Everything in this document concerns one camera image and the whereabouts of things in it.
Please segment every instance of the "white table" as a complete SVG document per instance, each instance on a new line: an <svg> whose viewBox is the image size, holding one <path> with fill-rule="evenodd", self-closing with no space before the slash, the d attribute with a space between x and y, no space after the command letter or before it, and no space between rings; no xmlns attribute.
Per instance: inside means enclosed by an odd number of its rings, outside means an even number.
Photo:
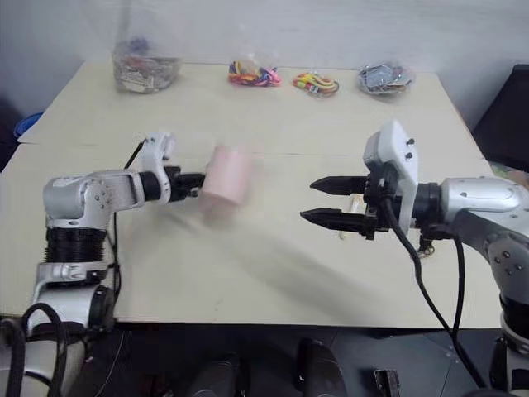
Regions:
<svg viewBox="0 0 529 397"><path fill-rule="evenodd" d="M341 87L318 99L291 85L303 71L280 68L283 86L248 88L226 81L226 65L184 65L165 91L137 94L116 91L110 64L87 63L20 141L132 148L162 127L185 154L209 154L221 142L256 153L361 155L367 137L397 118L423 156L481 158L435 74L419 73L409 93L381 98L359 91L353 70L322 71Z"/></svg>
<svg viewBox="0 0 529 397"><path fill-rule="evenodd" d="M22 145L0 176L0 313L29 304L45 247L41 190L57 175L114 168L128 149ZM308 185L324 175L364 175L357 156L254 155L250 197L229 222L207 223L198 201L154 204L120 216L122 321L292 323L438 328L413 279L412 263L391 233L374 242L316 227L298 213L344 208ZM205 155L176 155L184 170L203 170ZM420 178L489 175L483 160L428 156ZM439 242L424 276L440 310L453 315L456 258ZM498 326L498 290L488 264L467 249L467 299L462 327Z"/></svg>

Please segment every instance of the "pink object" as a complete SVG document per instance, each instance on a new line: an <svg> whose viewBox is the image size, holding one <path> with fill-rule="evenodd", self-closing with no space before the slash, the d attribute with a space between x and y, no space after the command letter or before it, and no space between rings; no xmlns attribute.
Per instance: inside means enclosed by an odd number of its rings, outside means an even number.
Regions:
<svg viewBox="0 0 529 397"><path fill-rule="evenodd" d="M218 145L206 169L201 196L212 205L218 202L240 205L250 184L250 156L237 148Z"/></svg>

